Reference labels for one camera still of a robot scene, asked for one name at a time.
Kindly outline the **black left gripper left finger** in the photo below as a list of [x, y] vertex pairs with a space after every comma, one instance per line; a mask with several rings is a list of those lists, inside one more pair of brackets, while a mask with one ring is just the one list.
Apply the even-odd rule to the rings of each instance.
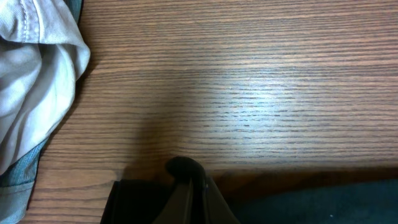
[[152, 224], [189, 224], [192, 212], [193, 185], [179, 183]]

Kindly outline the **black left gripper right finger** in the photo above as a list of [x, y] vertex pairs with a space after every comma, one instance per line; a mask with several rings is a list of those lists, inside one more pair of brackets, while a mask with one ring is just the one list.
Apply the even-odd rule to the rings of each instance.
[[211, 177], [206, 177], [202, 192], [206, 224], [240, 224]]

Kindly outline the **black t-shirt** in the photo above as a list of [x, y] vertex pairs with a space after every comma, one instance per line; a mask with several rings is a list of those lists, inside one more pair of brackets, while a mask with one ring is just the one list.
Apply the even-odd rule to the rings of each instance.
[[[101, 222], [152, 224], [175, 186], [191, 182], [190, 223], [205, 223], [202, 192], [209, 176], [204, 168], [189, 157], [174, 157], [165, 168], [174, 177], [171, 187], [139, 179], [115, 181]], [[228, 206], [240, 223], [397, 223], [397, 180], [299, 190]]]

